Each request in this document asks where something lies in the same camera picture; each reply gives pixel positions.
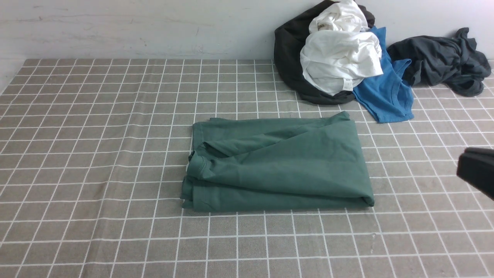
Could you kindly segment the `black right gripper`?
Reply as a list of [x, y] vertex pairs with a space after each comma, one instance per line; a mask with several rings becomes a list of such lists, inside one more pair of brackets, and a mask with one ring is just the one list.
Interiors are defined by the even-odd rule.
[[460, 155], [457, 176], [494, 199], [494, 150], [467, 147]]

